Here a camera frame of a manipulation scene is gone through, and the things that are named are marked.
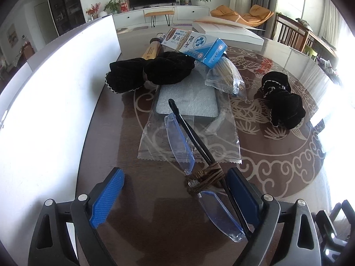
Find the black velvet scrunchie right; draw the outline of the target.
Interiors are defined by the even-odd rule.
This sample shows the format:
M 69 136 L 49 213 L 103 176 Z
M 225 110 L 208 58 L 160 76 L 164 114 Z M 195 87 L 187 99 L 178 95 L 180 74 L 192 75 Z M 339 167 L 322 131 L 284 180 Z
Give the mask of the black velvet scrunchie right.
M 274 127 L 291 130 L 306 116 L 302 98 L 292 92 L 288 76 L 279 71 L 263 75 L 261 86 L 254 99 L 263 98 L 270 110 L 270 122 Z

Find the black velvet scrunchie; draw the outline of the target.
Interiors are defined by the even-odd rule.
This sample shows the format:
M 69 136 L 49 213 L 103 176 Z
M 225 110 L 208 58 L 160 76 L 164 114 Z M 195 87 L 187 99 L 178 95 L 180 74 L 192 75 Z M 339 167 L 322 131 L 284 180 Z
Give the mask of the black velvet scrunchie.
M 133 91 L 146 82 L 177 84 L 188 77 L 195 59 L 180 52 L 163 52 L 154 59 L 133 58 L 110 64 L 105 83 L 115 93 Z
M 263 75 L 261 86 L 254 99 L 263 98 L 270 110 L 270 122 L 274 127 L 291 130 L 306 116 L 302 98 L 292 92 L 288 76 L 279 71 Z

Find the white storage box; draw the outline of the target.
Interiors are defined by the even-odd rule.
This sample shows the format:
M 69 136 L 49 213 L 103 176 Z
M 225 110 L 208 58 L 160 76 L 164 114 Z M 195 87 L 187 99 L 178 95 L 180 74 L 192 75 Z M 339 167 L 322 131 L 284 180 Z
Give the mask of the white storage box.
M 120 54 L 107 15 L 50 42 L 1 93 L 1 242 L 19 265 L 45 200 L 75 198 L 91 117 Z

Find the grey pad in plastic bag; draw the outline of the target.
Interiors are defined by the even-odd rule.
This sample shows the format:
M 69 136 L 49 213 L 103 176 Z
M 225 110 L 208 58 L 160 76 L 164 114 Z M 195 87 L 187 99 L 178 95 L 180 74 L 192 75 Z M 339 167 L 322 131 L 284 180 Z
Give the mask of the grey pad in plastic bag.
M 241 163 L 241 150 L 231 100 L 228 94 L 205 85 L 206 69 L 194 69 L 182 82 L 157 86 L 136 94 L 136 113 L 148 114 L 141 124 L 143 133 L 138 148 L 142 160 L 169 161 L 174 155 L 168 143 L 164 118 L 172 112 L 173 99 L 180 114 L 198 134 L 220 163 Z

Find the toothpicks in plastic bag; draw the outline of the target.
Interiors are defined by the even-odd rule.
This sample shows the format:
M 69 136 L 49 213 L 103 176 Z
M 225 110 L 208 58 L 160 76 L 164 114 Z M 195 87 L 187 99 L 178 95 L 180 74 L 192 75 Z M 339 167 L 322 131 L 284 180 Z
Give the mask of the toothpicks in plastic bag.
M 207 72 L 205 85 L 247 100 L 244 80 L 233 62 L 224 54 Z

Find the black velvet scrunchie left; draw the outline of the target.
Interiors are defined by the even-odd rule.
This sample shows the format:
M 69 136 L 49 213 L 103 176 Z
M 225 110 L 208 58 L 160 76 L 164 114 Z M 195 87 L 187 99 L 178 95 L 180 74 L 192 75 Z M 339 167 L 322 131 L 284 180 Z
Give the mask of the black velvet scrunchie left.
M 188 77 L 195 59 L 180 52 L 163 52 L 154 59 L 133 58 L 110 64 L 105 83 L 115 93 L 133 91 L 146 82 L 177 84 Z

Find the blue white medicine box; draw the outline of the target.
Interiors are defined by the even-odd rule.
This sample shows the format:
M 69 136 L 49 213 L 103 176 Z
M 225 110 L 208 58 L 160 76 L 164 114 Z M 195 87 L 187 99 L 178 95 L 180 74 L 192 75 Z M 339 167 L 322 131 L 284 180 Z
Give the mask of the blue white medicine box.
M 214 68 L 227 49 L 219 38 L 177 28 L 169 30 L 162 44 L 196 59 L 208 68 Z

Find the dark wooden bench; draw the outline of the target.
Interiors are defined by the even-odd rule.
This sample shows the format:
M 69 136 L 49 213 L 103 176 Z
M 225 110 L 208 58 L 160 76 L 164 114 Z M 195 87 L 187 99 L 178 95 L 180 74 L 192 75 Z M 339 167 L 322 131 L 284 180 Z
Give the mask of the dark wooden bench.
M 335 49 L 325 39 L 320 38 L 296 20 L 277 13 L 273 34 L 275 41 L 299 52 L 306 53 L 306 47 L 310 47 L 317 53 L 317 57 L 329 60 L 332 67 L 336 68 L 339 59 Z

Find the white flat box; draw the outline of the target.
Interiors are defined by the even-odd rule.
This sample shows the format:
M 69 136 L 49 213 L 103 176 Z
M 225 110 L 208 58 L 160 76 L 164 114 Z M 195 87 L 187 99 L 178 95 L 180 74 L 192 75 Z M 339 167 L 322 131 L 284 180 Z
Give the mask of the white flat box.
M 222 40 L 239 41 L 262 46 L 264 39 L 258 36 L 252 26 L 238 22 L 205 16 L 192 22 L 192 27 L 199 33 L 211 35 Z

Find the orange lounge chair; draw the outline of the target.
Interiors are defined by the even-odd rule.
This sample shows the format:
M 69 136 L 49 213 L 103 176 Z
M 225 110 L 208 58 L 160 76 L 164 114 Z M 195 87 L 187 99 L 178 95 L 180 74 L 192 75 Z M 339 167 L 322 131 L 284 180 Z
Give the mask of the orange lounge chair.
M 253 5 L 248 13 L 239 14 L 227 6 L 219 6 L 210 12 L 212 17 L 237 22 L 246 26 L 257 27 L 273 16 L 273 12 L 257 4 Z

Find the white tv cabinet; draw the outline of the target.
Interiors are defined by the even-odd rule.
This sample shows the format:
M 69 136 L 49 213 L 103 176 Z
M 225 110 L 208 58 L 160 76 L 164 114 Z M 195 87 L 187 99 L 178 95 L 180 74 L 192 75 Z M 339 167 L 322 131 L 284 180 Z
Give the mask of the white tv cabinet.
M 184 26 L 192 24 L 192 21 L 209 16 L 209 12 L 209 7 L 206 6 L 152 7 L 114 14 L 113 19 L 116 29 L 140 26 L 153 28 L 157 25 Z

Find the red flower vase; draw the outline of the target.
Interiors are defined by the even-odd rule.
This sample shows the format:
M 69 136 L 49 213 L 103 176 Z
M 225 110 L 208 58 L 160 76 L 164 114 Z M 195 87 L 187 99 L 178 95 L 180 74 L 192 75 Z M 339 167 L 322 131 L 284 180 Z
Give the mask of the red flower vase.
M 89 21 L 95 20 L 98 17 L 100 6 L 101 4 L 98 2 L 95 4 L 91 4 L 91 7 L 86 10 L 86 14 L 89 17 Z

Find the dark display cabinet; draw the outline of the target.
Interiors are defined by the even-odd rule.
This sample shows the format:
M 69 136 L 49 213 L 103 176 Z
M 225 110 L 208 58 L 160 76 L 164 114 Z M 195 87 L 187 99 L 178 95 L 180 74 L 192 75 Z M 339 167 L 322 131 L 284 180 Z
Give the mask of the dark display cabinet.
M 59 36 L 85 23 L 80 0 L 48 0 L 48 3 Z

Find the green potted plant left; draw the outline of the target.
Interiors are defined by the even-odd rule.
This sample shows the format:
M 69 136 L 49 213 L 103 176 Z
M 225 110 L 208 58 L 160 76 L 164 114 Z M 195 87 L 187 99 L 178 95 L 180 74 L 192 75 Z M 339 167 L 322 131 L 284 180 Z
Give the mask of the green potted plant left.
M 109 0 L 103 10 L 111 14 L 121 13 L 121 0 Z

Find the wooden stool with black legs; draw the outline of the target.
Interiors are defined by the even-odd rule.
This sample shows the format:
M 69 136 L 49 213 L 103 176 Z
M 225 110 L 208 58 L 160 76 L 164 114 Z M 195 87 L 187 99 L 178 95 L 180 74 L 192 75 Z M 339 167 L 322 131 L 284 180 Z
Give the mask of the wooden stool with black legs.
M 158 11 L 158 12 L 148 12 L 145 13 L 144 16 L 150 19 L 150 26 L 154 28 L 156 26 L 156 19 L 157 17 L 164 16 L 166 19 L 166 23 L 170 26 L 170 16 L 174 16 L 174 10 L 167 10 L 167 11 Z

